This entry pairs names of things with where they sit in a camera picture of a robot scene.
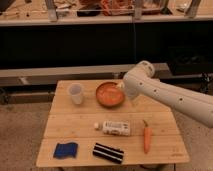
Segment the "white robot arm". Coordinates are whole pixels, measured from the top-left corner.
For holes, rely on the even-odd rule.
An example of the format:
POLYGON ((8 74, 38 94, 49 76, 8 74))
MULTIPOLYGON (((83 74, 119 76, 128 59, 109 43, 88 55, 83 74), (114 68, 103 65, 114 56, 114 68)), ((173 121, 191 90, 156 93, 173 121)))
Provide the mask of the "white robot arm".
POLYGON ((154 74, 155 67, 143 60, 123 76, 118 88, 131 100, 144 94, 213 128, 213 96, 160 82, 154 74))

